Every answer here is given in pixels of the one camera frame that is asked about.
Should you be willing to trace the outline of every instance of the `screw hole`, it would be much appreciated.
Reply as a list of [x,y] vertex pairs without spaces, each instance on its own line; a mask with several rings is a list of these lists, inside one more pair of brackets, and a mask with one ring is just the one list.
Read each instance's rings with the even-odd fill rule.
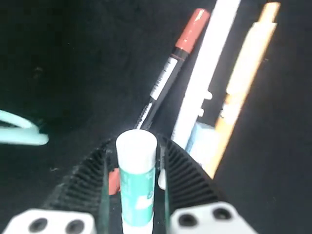
[[197,220],[192,214],[183,214],[179,217],[179,224],[184,227],[194,227]]
[[30,233],[39,233],[45,229],[48,224],[48,220],[46,218],[39,218],[32,222],[29,226]]
[[76,219],[71,221],[66,227],[67,234],[80,234],[84,229],[83,221]]
[[228,220],[232,218],[231,213],[223,208],[218,208],[214,210],[214,217],[216,219],[221,219],[221,220]]

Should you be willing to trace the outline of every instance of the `white cap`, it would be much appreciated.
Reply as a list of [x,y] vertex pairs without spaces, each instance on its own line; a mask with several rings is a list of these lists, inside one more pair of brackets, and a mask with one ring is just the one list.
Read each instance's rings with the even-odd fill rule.
[[153,226],[154,226],[154,213],[151,218],[151,221],[149,221],[145,226],[142,227],[133,227],[128,225],[122,218],[121,214],[121,220],[122,220],[122,230],[123,234],[152,234],[153,232]]
[[133,174],[150,171],[155,166],[156,148],[156,137],[146,130],[122,133],[116,140],[119,167]]

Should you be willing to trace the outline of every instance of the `teal label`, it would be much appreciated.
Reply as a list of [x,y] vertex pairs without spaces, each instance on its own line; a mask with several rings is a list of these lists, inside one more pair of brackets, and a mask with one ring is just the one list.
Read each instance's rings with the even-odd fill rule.
[[122,218],[130,226],[145,226],[153,215],[155,167],[142,174],[119,171]]

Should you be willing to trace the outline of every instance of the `glue stick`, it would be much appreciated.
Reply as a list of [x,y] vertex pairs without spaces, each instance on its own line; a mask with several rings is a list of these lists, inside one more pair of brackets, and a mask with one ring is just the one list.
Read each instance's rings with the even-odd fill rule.
[[116,140],[124,234],[153,232],[156,148],[156,137],[146,130],[126,131]]

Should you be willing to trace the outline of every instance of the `black background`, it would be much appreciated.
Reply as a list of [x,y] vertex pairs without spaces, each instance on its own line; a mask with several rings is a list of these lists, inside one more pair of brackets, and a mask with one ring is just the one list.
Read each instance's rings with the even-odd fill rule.
[[[242,0],[203,120],[214,124],[243,39],[265,0]],[[39,206],[104,139],[130,129],[193,10],[209,0],[0,3],[0,109],[50,141],[0,145],[0,230]],[[308,233],[312,167],[310,1],[283,0],[270,43],[215,177],[260,233]],[[170,135],[192,66],[182,68],[152,130]],[[43,69],[38,74],[36,68]]]

